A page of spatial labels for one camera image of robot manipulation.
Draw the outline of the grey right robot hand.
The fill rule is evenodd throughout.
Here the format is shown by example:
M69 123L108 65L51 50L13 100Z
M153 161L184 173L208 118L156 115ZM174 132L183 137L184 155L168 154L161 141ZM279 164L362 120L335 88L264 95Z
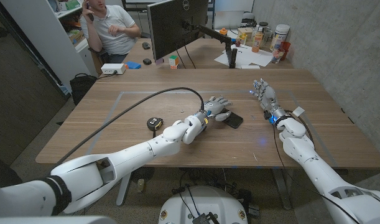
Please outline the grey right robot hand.
M277 124L280 120L288 118L285 110L276 100L274 89L263 79L253 82L255 91L250 91L250 94L257 97L261 103L261 108L264 111L264 118L271 124Z

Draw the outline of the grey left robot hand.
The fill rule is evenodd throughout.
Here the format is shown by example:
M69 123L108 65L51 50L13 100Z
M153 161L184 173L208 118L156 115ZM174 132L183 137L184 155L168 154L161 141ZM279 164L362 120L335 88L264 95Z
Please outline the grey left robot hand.
M226 106L232 105L232 102L225 99L223 96L215 98L212 96L204 103L204 113L206 116L213 117L216 121L224 121L230 115L231 111L223 112Z

